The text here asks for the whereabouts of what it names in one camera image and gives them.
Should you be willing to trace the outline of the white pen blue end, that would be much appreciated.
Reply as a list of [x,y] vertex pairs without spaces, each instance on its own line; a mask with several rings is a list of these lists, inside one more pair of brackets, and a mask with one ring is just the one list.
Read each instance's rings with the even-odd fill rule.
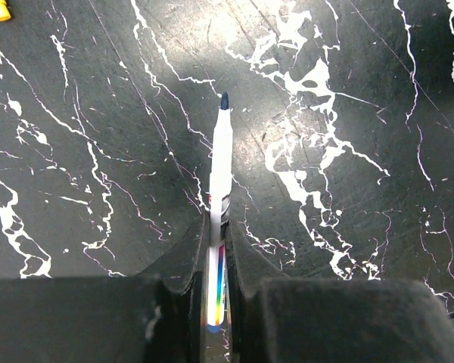
[[233,129],[229,96],[223,92],[213,130],[209,178],[210,245],[208,249],[207,330],[218,333],[225,314],[225,231],[232,192]]

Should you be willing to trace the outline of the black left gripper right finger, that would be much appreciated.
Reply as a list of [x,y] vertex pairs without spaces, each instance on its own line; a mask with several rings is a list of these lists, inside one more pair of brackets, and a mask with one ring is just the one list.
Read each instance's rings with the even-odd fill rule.
[[441,301],[407,280],[291,278],[226,231],[235,362],[454,362]]

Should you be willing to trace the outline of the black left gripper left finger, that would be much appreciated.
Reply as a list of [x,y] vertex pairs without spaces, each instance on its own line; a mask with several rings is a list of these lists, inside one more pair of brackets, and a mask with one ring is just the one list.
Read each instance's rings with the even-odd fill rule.
[[129,277],[0,280],[0,362],[203,362],[209,219]]

